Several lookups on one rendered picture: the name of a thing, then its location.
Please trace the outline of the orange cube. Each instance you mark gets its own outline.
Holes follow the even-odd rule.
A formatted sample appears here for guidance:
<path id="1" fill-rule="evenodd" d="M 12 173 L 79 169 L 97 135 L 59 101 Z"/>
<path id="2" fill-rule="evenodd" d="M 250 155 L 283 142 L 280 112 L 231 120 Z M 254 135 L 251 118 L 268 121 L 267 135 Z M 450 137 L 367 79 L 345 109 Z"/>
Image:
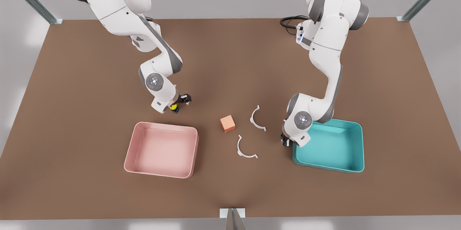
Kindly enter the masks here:
<path id="1" fill-rule="evenodd" d="M 232 118 L 232 115 L 228 115 L 220 119 L 221 126 L 224 130 L 224 133 L 235 130 L 236 125 Z"/>

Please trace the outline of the pink storage box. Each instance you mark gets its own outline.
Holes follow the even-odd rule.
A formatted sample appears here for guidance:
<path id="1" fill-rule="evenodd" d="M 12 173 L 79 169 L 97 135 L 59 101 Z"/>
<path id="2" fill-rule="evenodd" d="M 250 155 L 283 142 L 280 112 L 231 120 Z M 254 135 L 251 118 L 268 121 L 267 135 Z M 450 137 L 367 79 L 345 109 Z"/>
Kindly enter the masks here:
<path id="1" fill-rule="evenodd" d="M 198 141 L 198 131 L 193 127 L 139 122 L 131 136 L 124 169 L 189 179 L 194 173 Z"/>

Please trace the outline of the blue storage box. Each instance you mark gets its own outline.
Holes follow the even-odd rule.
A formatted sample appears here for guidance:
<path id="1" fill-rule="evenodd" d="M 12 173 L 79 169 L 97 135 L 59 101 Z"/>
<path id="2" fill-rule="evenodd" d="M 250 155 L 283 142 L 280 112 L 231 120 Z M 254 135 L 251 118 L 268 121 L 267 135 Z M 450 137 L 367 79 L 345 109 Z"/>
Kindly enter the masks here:
<path id="1" fill-rule="evenodd" d="M 299 166 L 343 173 L 364 171 L 362 126 L 357 122 L 331 119 L 313 122 L 304 147 L 293 147 L 292 161 Z"/>

